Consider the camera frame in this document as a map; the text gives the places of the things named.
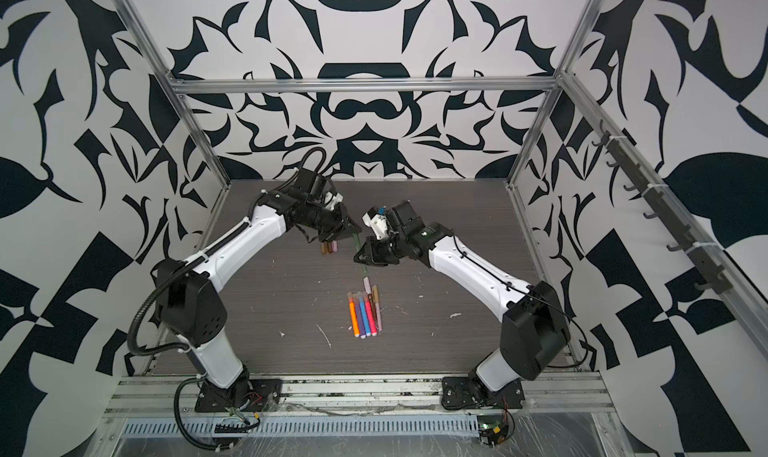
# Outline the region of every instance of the dark gray tabletop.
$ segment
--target dark gray tabletop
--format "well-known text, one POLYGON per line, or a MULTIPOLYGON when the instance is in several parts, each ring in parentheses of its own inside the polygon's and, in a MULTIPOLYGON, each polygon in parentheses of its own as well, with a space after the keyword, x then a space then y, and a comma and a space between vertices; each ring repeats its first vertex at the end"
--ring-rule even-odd
MULTIPOLYGON (((234 182, 214 238, 243 218, 260 189, 275 186, 234 182)), ((370 207, 410 199, 424 222, 454 229, 486 260, 538 281, 501 181, 357 181, 336 188, 361 226, 370 207)), ((317 242, 308 244, 292 230, 264 247, 221 292, 229 313, 226 334, 252 373, 466 372, 498 347, 501 324, 490 310, 452 279, 411 260, 370 267, 381 291, 383 331, 356 339, 348 330, 346 293, 363 290, 362 272, 352 262, 352 239, 339 245, 338 253, 323 256, 317 242)), ((168 352, 158 357, 154 373, 194 370, 186 356, 168 352)))

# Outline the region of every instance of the ventilated metal panel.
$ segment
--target ventilated metal panel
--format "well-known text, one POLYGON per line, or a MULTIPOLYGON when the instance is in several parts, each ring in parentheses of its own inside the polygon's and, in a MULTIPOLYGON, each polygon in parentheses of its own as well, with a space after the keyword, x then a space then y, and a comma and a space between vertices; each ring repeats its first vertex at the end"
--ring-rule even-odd
MULTIPOLYGON (((210 435, 222 418, 184 419, 187 430, 196 435, 210 435)), ((476 437, 478 422, 474 415, 377 415, 329 417, 264 417, 261 425, 246 434, 249 437, 345 437, 365 435, 460 435, 476 437)), ((123 432, 126 439, 178 437, 171 418, 129 419, 123 432)))

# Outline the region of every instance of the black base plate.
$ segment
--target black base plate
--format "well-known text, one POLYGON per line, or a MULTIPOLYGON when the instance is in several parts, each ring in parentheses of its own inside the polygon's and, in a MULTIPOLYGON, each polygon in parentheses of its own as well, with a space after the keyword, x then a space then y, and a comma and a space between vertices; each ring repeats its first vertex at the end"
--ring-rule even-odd
POLYGON ((252 379, 249 388, 245 382, 233 384, 229 389, 219 389, 216 385, 203 382, 194 411, 197 413, 224 412, 226 407, 241 407, 247 400, 252 404, 244 411, 261 412, 271 403, 280 401, 283 381, 280 379, 252 379))
POLYGON ((491 394, 485 399, 485 402, 478 402, 476 396, 477 386, 478 383, 469 377, 443 377, 442 398, 440 402, 446 410, 454 410, 479 409, 480 407, 490 405, 504 407, 504 401, 506 400, 508 408, 522 409, 522 401, 525 399, 525 395, 523 394, 520 379, 513 380, 497 393, 491 394))

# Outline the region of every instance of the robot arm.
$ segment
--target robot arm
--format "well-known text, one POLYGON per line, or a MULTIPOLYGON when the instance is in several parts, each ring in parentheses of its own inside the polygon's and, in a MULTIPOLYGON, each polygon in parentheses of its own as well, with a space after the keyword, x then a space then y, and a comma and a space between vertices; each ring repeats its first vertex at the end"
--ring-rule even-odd
POLYGON ((471 251, 441 224, 425 225, 410 202, 371 209, 362 218, 375 237, 355 255, 357 263, 386 266, 408 257, 444 273, 478 298, 502 322, 499 349, 480 363, 476 376, 488 401, 513 380, 535 379, 568 344, 571 335, 554 289, 511 276, 471 251))
POLYGON ((293 227, 318 232, 321 242, 360 232, 330 179, 300 166, 288 182, 262 191, 242 222, 205 249, 184 261, 165 260, 158 268, 155 318, 166 323, 198 372, 218 389, 244 390, 247 375, 224 332, 226 309, 219 292, 234 273, 257 252, 293 227), (187 269, 178 276, 179 269, 187 269))

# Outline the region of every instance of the black and white patterned wall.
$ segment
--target black and white patterned wall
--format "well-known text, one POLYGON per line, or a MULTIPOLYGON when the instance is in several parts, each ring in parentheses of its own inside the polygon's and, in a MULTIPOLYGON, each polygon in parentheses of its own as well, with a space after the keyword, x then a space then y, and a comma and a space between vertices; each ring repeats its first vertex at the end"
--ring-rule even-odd
MULTIPOLYGON (((606 0, 575 69, 763 294, 766 29, 762 0, 606 0)), ((562 97, 518 182, 587 364, 641 455, 764 455, 768 363, 597 140, 562 97)))
POLYGON ((312 147, 334 178, 505 178, 543 91, 207 94, 188 100, 227 174, 286 178, 312 147))
POLYGON ((551 75, 586 0, 133 0, 183 78, 551 75))
POLYGON ((0 100, 0 453, 62 455, 140 365, 130 318, 220 185, 110 0, 0 0, 0 100))
MULTIPOLYGON (((133 0, 185 79, 552 75, 586 0, 133 0)), ((194 96, 232 178, 506 177, 541 92, 194 96)))

